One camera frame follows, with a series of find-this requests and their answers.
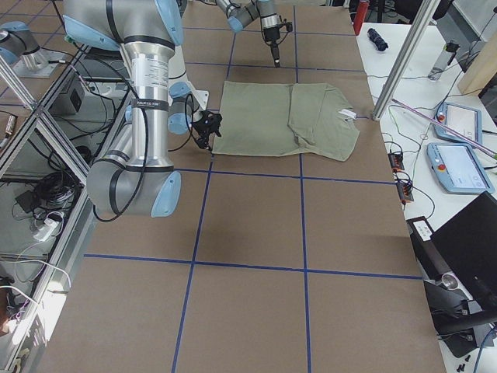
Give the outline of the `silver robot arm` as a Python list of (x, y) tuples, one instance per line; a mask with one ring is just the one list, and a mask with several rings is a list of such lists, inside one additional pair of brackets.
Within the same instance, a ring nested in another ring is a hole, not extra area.
[(245, 5), (228, 0), (214, 3), (224, 12), (228, 25), (235, 33), (259, 21), (262, 40), (270, 49), (274, 66), (280, 67), (280, 44), (293, 31), (293, 23), (277, 12), (274, 1), (249, 1)]
[[(130, 76), (130, 125), (89, 170), (86, 186), (95, 215), (116, 219), (124, 213), (171, 215), (179, 201), (181, 175), (169, 158), (168, 131), (196, 131), (209, 149), (220, 134), (222, 117), (204, 110), (187, 92), (169, 95), (169, 62), (181, 61), (182, 17), (175, 1), (66, 1), (64, 27), (73, 40), (119, 51)], [(182, 105), (182, 126), (168, 124), (170, 110)]]

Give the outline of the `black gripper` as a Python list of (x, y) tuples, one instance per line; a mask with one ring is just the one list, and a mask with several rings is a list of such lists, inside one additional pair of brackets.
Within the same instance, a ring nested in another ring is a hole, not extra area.
[(198, 134), (194, 138), (194, 141), (199, 148), (212, 151), (209, 138), (211, 134), (221, 137), (220, 127), (222, 116), (220, 113), (214, 113), (209, 110), (203, 110), (200, 113), (201, 118), (193, 122), (193, 129)]
[(262, 37), (264, 42), (270, 45), (273, 63), (276, 68), (280, 67), (279, 43), (282, 40), (280, 30), (285, 29), (286, 33), (293, 30), (293, 23), (281, 16), (263, 16), (261, 18)]

